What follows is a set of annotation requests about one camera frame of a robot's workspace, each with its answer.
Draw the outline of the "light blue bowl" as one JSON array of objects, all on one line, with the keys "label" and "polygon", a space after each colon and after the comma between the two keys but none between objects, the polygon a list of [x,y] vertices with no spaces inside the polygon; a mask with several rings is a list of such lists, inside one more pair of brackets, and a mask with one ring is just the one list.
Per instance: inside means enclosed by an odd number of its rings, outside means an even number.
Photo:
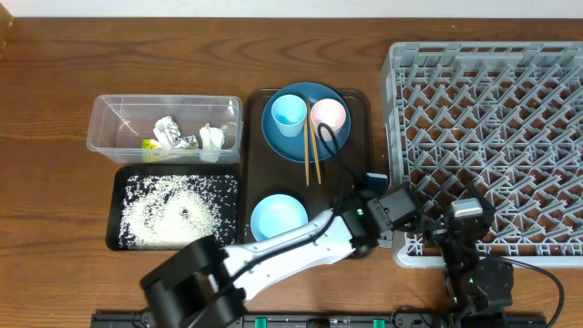
[{"label": "light blue bowl", "polygon": [[308,213],[302,203],[287,194],[272,194],[261,200],[251,213],[251,233],[265,241],[305,225]]}]

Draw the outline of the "light blue cup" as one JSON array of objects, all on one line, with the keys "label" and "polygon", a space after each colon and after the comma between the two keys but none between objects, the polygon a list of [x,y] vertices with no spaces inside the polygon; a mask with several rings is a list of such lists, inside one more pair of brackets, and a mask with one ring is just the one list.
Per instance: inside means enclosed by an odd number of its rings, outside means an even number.
[{"label": "light blue cup", "polygon": [[271,115],[277,129],[284,137],[298,136],[307,118],[307,105],[301,97],[284,95],[277,97],[271,106]]}]

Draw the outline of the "white rice pile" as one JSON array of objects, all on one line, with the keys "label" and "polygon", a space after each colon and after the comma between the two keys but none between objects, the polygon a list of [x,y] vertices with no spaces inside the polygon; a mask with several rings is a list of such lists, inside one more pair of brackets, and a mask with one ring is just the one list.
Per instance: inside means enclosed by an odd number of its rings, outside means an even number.
[{"label": "white rice pile", "polygon": [[118,247],[177,250],[207,236],[231,245],[239,189],[233,175],[133,175],[121,202]]}]

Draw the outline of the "white tissue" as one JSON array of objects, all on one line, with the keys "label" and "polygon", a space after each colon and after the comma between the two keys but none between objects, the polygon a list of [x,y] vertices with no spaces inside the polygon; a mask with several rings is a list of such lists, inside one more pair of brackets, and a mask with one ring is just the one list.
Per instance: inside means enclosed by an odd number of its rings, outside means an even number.
[{"label": "white tissue", "polygon": [[212,127],[210,123],[207,123],[199,130],[199,135],[202,142],[200,158],[208,163],[216,163],[220,158],[222,146],[225,141],[223,130]]}]

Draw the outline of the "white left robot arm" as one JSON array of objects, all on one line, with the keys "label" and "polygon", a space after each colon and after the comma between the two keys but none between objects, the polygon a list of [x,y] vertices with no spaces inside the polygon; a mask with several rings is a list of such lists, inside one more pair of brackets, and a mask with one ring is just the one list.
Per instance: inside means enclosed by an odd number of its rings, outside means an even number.
[{"label": "white left robot arm", "polygon": [[377,247],[382,235],[393,229],[389,210],[380,199],[347,200],[265,241],[224,247],[229,281],[220,291],[243,291],[243,302],[248,303],[296,273]]}]

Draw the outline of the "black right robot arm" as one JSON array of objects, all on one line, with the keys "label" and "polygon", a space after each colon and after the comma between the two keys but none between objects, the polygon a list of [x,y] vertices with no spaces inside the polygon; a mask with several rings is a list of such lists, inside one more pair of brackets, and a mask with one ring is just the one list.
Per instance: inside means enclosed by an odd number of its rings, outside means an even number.
[{"label": "black right robot arm", "polygon": [[455,304],[437,314],[433,327],[508,327],[504,308],[513,303],[514,267],[475,249],[494,221],[495,207],[473,185],[424,229],[424,245],[444,259],[446,293]]}]

